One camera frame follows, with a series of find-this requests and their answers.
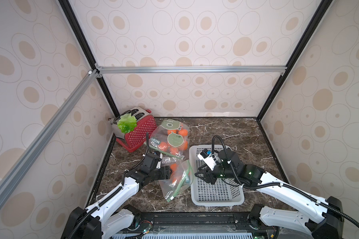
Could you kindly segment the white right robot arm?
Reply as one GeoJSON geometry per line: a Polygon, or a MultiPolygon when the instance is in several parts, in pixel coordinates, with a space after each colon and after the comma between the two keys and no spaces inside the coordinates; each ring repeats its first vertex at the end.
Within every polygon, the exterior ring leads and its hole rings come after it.
{"type": "Polygon", "coordinates": [[[229,186],[259,191],[294,208],[294,211],[276,210],[255,204],[247,222],[253,229],[260,226],[281,227],[299,231],[314,239],[340,239],[343,236],[342,203],[330,197],[325,199],[309,194],[254,164],[243,164],[231,149],[219,152],[204,149],[197,158],[202,161],[195,176],[214,185],[218,179],[229,186]]]}

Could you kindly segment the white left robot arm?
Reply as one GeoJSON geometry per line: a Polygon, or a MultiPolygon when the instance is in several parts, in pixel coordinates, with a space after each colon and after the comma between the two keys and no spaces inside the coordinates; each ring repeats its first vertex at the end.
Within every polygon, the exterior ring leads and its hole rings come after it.
{"type": "Polygon", "coordinates": [[[146,153],[141,163],[124,173],[121,183],[106,196],[85,209],[74,209],[61,237],[109,239],[124,229],[138,229],[141,212],[130,205],[119,208],[149,183],[170,179],[173,171],[169,166],[161,166],[162,159],[158,151],[146,153]]]}

